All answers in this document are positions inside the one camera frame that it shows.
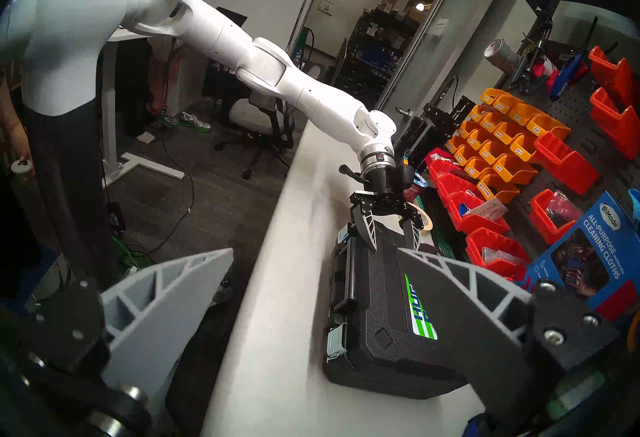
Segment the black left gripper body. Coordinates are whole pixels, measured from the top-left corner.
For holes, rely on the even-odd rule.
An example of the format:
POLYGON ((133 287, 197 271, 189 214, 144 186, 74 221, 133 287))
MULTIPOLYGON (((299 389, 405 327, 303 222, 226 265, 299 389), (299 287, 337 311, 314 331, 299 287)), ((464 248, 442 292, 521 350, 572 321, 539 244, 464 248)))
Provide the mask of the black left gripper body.
POLYGON ((363 184, 362 191, 355 191, 349 197, 352 206, 357 202, 370 202, 373 215, 377 216, 419 214, 405 198, 405 190, 412 187, 415 178, 411 165, 384 166, 367 174, 349 169, 349 177, 363 184))

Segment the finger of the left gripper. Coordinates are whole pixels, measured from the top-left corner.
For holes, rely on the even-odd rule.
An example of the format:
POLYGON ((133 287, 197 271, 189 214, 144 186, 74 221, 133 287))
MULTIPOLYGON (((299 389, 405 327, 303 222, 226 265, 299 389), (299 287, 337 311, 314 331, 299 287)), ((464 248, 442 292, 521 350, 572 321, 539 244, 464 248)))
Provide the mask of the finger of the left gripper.
POLYGON ((424 221, 421 214, 407 214, 401 218, 399 225, 403 232, 404 248, 418 251, 421 245, 421 234, 424 221))
POLYGON ((376 253, 378 247, 373 205, 370 202, 355 203, 351 207, 351 224, 366 246, 376 253))

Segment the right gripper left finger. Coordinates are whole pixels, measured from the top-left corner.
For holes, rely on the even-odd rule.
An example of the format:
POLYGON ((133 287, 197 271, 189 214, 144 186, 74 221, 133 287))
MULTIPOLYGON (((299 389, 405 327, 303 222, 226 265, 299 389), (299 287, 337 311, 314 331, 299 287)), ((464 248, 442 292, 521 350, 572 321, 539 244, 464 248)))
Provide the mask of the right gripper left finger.
POLYGON ((161 388, 233 263, 226 248, 157 263, 100 295, 111 335, 102 371, 108 387, 161 388))

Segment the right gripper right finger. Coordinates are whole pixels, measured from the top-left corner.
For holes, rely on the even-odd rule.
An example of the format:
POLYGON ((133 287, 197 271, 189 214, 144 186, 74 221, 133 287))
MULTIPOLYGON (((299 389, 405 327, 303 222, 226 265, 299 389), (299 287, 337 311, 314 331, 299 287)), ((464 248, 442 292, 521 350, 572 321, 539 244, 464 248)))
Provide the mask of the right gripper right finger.
POLYGON ((494 272, 434 254, 399 249, 398 263, 490 416, 525 419, 533 369, 522 339, 533 296, 494 272))

